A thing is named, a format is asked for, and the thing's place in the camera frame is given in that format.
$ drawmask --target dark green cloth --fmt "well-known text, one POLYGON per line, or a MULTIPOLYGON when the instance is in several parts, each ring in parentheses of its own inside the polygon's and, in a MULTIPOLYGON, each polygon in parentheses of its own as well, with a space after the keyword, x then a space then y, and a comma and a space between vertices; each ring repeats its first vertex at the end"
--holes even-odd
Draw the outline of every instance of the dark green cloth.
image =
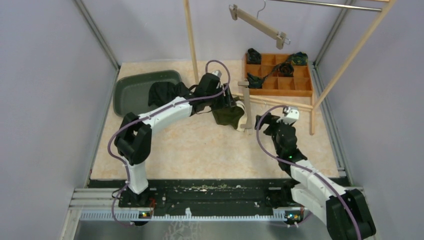
POLYGON ((245 114, 245 111, 243 108, 235 106, 212 111, 212 114, 216 124, 224 126, 231 125, 234 129, 237 129, 239 120, 245 114))

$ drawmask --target black cloth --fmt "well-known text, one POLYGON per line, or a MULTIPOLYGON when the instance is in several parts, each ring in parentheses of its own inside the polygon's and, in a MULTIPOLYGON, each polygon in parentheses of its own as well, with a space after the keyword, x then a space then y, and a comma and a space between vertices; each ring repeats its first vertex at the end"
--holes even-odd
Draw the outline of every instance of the black cloth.
POLYGON ((155 82, 148 91, 148 105, 151 106, 154 104, 161 107, 171 102, 176 97, 185 97, 190 94, 192 93, 182 82, 177 84, 167 81, 155 82))

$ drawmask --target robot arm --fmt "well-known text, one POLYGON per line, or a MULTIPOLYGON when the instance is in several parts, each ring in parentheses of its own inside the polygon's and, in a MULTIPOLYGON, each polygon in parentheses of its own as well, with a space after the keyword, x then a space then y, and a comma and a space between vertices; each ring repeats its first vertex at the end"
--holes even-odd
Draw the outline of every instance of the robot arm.
POLYGON ((236 102, 231 96, 229 87, 226 89, 224 94, 217 97, 193 100, 176 105, 176 103, 187 99, 213 96, 221 92, 226 85, 224 84, 221 86, 220 77, 221 72, 219 70, 212 73, 206 73, 201 78, 198 86, 196 86, 195 91, 186 96, 186 98, 176 97, 168 104, 147 113, 135 115, 130 112, 125 115, 120 126, 121 128, 128 123, 148 117, 147 120, 134 124, 123 130, 116 136, 114 141, 119 155, 128 165, 129 177, 131 179, 128 187, 135 198, 137 198, 149 186, 146 178, 146 159, 150 155, 153 135, 174 122, 203 111, 207 106, 209 106, 212 110, 218 110, 227 107, 234 107, 236 105, 236 102))
POLYGON ((262 123, 268 124, 264 133, 271 136, 278 157, 296 164, 278 163, 283 171, 299 182, 291 189, 292 200, 305 206, 317 216, 327 226, 332 239, 357 239, 353 223, 347 212, 330 187, 316 176, 318 174, 346 202, 358 223, 362 239, 373 236, 376 233, 376 227, 364 195, 357 189, 348 190, 331 181, 320 173, 298 149, 296 129, 293 124, 299 119, 299 110, 286 107, 283 110, 283 117, 268 114, 264 117, 261 125, 258 126, 260 118, 261 116, 256 116, 255 128, 261 129, 262 123), (306 171, 299 166, 306 167, 312 172, 306 171))

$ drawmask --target wooden pole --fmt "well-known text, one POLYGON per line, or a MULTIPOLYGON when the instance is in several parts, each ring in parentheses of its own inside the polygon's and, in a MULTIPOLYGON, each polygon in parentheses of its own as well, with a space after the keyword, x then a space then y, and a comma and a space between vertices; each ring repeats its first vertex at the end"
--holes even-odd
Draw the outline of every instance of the wooden pole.
MULTIPOLYGON (((243 96, 243 94, 237 93, 237 92, 232 92, 231 94, 234 95, 234 96, 239 96, 239 97, 243 96)), ((313 108, 311 105, 308 105, 308 104, 292 102, 292 101, 277 100, 277 99, 272 99, 272 98, 257 96, 257 95, 250 95, 250 99, 251 100, 257 100, 257 101, 263 101, 263 102, 266 102, 266 103, 274 103, 274 104, 279 104, 279 105, 299 107, 299 108, 303 108, 303 109, 307 109, 307 110, 311 110, 313 108)))
MULTIPOLYGON (((267 105, 267 106, 278 106, 278 105, 281 105, 281 104, 278 104, 278 103, 273 103, 273 102, 265 102, 265 101, 260 101, 260 100, 250 100, 250 103, 254 103, 254 104, 263 104, 263 105, 267 105)), ((310 111, 312 111, 312 109, 306 109, 306 108, 302 108, 302 107, 297 107, 298 109, 299 109, 299 111, 302 111, 302 112, 310 112, 310 111)))
POLYGON ((359 53, 361 48, 365 45, 367 40, 371 37, 374 30, 379 26, 379 24, 382 22, 382 20, 385 18, 387 13, 390 11, 390 9, 393 7, 393 5, 396 3, 396 0, 390 0, 382 9, 380 13, 377 14, 374 21, 371 23, 371 25, 368 27, 366 32, 362 35, 359 42, 356 44, 356 46, 353 48, 352 52, 350 52, 349 56, 344 61, 343 65, 339 68, 337 73, 334 75, 334 77, 331 79, 329 84, 325 87, 324 91, 322 92, 321 96, 319 96, 318 100, 313 105, 313 109, 316 110, 320 104, 323 102, 324 98, 329 94, 330 90, 334 87, 334 85, 337 83, 337 81, 340 79, 340 77, 343 75, 345 70, 349 67, 353 59, 356 57, 356 55, 359 53))
POLYGON ((198 62, 196 59, 195 41, 193 38, 193 27, 192 27, 192 17, 190 14, 190 3, 189 3, 189 0, 183 0, 183 2, 184 2, 184 11, 185 11, 185 23, 187 24, 187 32, 188 32, 188 44, 190 45, 191 61, 193 63, 194 80, 196 84, 198 84, 199 71, 198 71, 198 62))
MULTIPOLYGON (((310 97, 310 104, 313 106, 315 102, 315 91, 314 89, 312 89, 312 96, 310 97)), ((310 135, 314 135, 315 134, 315 114, 316 114, 316 109, 312 109, 310 111, 310 120, 309 120, 309 134, 310 135)))

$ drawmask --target cable tie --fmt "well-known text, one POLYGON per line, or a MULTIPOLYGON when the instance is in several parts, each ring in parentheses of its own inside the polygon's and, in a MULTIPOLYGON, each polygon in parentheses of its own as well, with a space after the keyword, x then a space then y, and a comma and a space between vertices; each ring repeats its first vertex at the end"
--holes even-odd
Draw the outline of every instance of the cable tie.
POLYGON ((306 178, 309 179, 310 177, 312 177, 313 175, 315 175, 316 173, 319 173, 318 169, 314 168, 307 176, 306 178))

